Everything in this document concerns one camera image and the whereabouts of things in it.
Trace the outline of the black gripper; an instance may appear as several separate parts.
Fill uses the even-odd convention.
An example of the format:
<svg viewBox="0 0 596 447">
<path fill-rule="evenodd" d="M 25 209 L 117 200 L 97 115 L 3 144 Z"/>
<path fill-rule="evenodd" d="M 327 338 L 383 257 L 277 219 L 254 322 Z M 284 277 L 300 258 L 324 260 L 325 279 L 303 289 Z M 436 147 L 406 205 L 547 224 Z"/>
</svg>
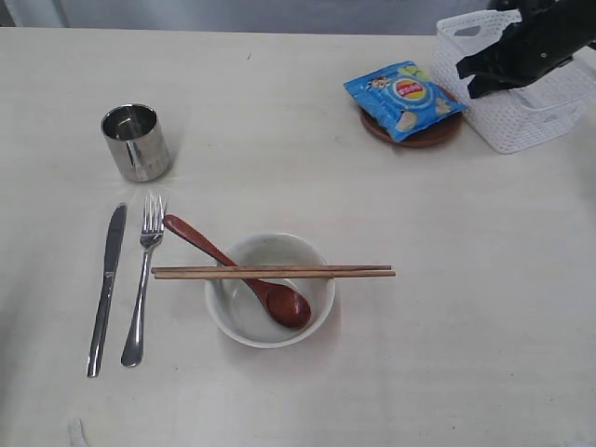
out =
<svg viewBox="0 0 596 447">
<path fill-rule="evenodd" d="M 525 88 L 573 60 L 583 47 L 595 46 L 595 0 L 492 1 L 490 9 L 518 10 L 499 40 L 456 64 L 470 77 L 469 97 Z"/>
</svg>

